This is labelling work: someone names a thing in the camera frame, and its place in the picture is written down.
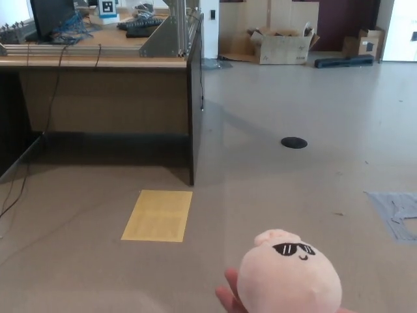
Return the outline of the person's bare hand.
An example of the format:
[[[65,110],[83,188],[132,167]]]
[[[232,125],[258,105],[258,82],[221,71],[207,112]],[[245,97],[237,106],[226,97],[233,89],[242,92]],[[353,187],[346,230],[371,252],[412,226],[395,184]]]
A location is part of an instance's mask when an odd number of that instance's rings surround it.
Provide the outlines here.
[[[238,271],[234,268],[226,269],[224,276],[228,286],[218,286],[215,289],[219,302],[228,313],[248,313],[238,296]]]

